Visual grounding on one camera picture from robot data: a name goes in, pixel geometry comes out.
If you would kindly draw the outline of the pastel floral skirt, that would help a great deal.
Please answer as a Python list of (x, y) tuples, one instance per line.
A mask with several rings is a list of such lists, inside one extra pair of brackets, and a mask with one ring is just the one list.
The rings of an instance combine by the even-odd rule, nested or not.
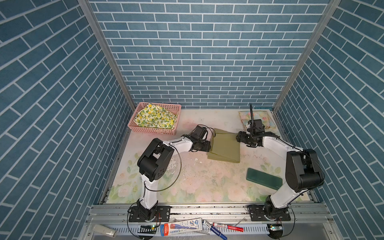
[[(251, 120), (250, 111), (241, 111), (239, 112), (239, 116), (243, 124), (243, 129), (247, 130), (247, 128), (249, 127), (248, 122)], [(275, 122), (271, 117), (269, 111), (254, 111), (253, 118), (254, 120), (262, 120), (262, 124), (265, 126), (265, 130), (269, 130), (276, 127)]]

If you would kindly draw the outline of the olive green skirt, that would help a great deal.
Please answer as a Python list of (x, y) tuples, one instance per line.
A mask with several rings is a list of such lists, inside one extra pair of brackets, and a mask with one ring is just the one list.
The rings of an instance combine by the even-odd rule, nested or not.
[(211, 149), (207, 153), (208, 159), (229, 163), (240, 163), (240, 143), (238, 134), (220, 129), (214, 129), (216, 135), (211, 138)]

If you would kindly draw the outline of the lemon print skirt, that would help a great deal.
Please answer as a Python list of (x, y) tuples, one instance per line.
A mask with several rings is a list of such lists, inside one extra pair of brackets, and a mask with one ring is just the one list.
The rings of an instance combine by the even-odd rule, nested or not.
[(137, 113), (134, 122), (142, 128), (169, 129), (175, 128), (177, 115), (158, 105), (148, 104)]

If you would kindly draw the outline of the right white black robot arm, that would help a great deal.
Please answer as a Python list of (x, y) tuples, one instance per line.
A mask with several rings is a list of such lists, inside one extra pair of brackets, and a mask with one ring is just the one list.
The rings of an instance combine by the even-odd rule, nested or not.
[(265, 214), (280, 213), (301, 194), (324, 183), (325, 174), (319, 164), (316, 151), (302, 149), (282, 140), (272, 132), (266, 132), (262, 120), (249, 120), (245, 132), (239, 132), (236, 140), (249, 148), (264, 147), (286, 161), (286, 182), (265, 202)]

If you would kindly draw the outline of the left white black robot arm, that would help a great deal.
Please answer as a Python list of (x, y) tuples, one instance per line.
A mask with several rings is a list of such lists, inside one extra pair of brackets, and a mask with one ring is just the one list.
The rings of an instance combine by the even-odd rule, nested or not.
[(142, 178), (142, 194), (138, 204), (145, 210), (153, 210), (158, 204), (158, 180), (165, 174), (171, 158), (183, 152), (206, 152), (211, 149), (208, 135), (216, 136), (215, 130), (205, 125), (197, 125), (188, 135), (171, 141), (155, 138), (148, 145), (138, 160)]

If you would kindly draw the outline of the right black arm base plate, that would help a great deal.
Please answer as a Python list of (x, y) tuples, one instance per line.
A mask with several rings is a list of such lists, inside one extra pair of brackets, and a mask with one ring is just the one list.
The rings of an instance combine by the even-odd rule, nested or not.
[(290, 221), (291, 216), (288, 208), (276, 209), (275, 207), (265, 207), (262, 205), (248, 205), (247, 211), (250, 214), (252, 222), (262, 221)]

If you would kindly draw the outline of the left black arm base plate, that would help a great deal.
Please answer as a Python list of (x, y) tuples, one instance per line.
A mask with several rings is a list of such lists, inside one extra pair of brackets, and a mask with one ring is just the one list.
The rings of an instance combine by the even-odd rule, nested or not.
[(162, 222), (170, 220), (171, 207), (154, 205), (151, 209), (146, 209), (142, 205), (133, 206), (130, 209), (130, 223)]

